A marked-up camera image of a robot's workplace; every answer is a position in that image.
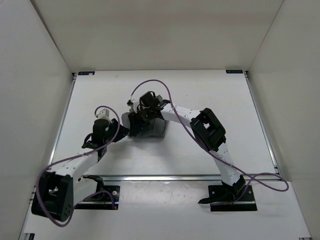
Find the grey pleated skirt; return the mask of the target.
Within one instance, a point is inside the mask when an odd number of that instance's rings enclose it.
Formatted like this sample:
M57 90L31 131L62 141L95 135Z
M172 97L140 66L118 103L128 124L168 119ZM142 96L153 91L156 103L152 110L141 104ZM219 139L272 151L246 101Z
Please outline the grey pleated skirt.
M122 125L129 129L129 138L164 138L169 122L160 118L152 119L147 125L140 127L130 123L129 112L125 112L121 116Z

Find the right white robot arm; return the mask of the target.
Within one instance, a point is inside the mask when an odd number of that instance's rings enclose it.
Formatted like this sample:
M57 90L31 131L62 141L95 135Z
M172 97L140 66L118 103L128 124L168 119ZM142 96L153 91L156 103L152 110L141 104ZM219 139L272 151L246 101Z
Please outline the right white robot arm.
M129 112L122 116L122 120L129 124L130 137L137 137L155 127L157 120L164 123L175 122L191 130L191 137L201 148L213 155L224 193L219 197L203 198L199 204L232 202L242 195L245 179L234 167L227 147L226 130L211 109L187 109L155 95L152 91L146 92L137 101L129 99L127 106Z

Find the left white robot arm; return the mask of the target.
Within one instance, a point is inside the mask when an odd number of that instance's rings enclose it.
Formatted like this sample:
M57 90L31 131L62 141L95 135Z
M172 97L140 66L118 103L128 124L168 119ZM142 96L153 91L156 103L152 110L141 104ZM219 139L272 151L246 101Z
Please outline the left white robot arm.
M108 144L122 140L129 132L115 118L95 120L92 132L85 137L76 159L58 162L57 168L51 164L40 173L31 213L52 219L56 225L64 227L78 203L107 194L103 179L86 172L103 158Z

